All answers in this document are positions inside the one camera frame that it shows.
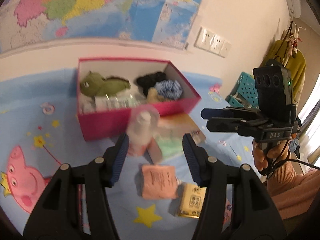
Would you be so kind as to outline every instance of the yellow star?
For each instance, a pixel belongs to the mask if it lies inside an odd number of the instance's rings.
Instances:
[[[137,212],[139,216],[133,222],[145,224],[148,228],[151,228],[153,222],[156,222],[162,219],[162,217],[154,214],[155,210],[156,210],[155,204],[153,204],[152,206],[146,209],[137,207]]]
[[[8,179],[7,179],[7,174],[5,174],[4,172],[1,172],[0,184],[1,184],[1,186],[4,187],[3,195],[5,197],[11,195],[11,191],[10,191],[9,184],[8,184]]]
[[[46,144],[46,141],[43,139],[41,135],[35,136],[33,140],[34,140],[34,143],[33,143],[34,146],[38,148],[43,148],[43,146]]]
[[[57,128],[58,126],[60,126],[60,123],[59,123],[59,120],[53,120],[51,125],[54,127],[54,128]]]

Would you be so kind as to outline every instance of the pink box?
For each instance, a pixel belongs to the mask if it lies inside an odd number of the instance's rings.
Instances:
[[[99,72],[102,76],[120,76],[136,86],[134,80],[138,76],[163,71],[168,79],[177,80],[183,88],[183,95],[177,101],[153,104],[161,116],[189,113],[201,99],[181,72],[170,62],[165,60],[141,58],[86,58],[79,59],[77,83],[77,114],[83,137],[86,141],[112,137],[125,132],[131,114],[130,108],[111,111],[82,113],[80,81],[89,71]]]

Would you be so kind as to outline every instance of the yellow cloth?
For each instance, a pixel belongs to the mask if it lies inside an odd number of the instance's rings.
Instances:
[[[285,49],[287,48],[288,42],[285,41],[281,46],[282,41],[276,41],[272,47],[270,48],[269,52],[267,53],[265,59],[263,60],[261,66],[264,66],[266,62],[271,59],[275,58],[276,56],[280,56],[281,60],[283,60]],[[286,65],[286,68],[290,69],[291,71],[291,79],[292,79],[292,96],[293,96],[293,103],[298,105],[300,96],[302,93],[303,85],[304,85],[304,77],[306,72],[306,60],[303,56],[303,54],[298,51],[295,58],[291,56],[288,60],[288,63]]]

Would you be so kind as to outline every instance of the blue bed sheet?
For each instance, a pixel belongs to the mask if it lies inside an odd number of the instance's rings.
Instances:
[[[206,121],[200,116],[203,108],[223,108],[228,105],[218,93],[210,91],[210,87],[221,84],[221,80],[194,73],[184,74],[202,97],[190,113],[207,137],[201,146],[209,155],[225,164],[240,166],[249,163],[253,167],[252,138],[230,133],[210,133],[205,128]],[[38,191],[45,187],[60,163],[70,163],[71,166],[87,164],[101,156],[107,147],[114,145],[115,138],[84,141],[76,118],[75,96],[74,69],[0,83],[0,205],[21,233],[37,200]],[[55,107],[52,115],[43,113],[41,105],[44,102]],[[19,161],[10,162],[10,156],[18,156],[16,159]],[[127,157],[119,182],[113,188],[106,189],[119,236],[122,240],[191,239],[197,220],[173,216],[179,200],[148,201],[139,196],[140,167],[150,162],[148,155]],[[178,179],[192,182],[184,156],[164,164],[176,167]],[[231,200],[230,187],[227,195]],[[158,216],[151,228],[134,222],[139,217],[137,207]],[[83,221],[84,231],[89,232],[86,212]]]

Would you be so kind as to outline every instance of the wall socket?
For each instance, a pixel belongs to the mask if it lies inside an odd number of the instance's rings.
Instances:
[[[222,49],[223,43],[224,38],[216,34],[211,42],[210,51],[215,54],[219,54]]]
[[[196,40],[195,47],[199,49],[209,50],[213,38],[214,33],[202,27]]]
[[[199,49],[226,57],[231,50],[231,43],[207,28],[201,27],[194,45]]]

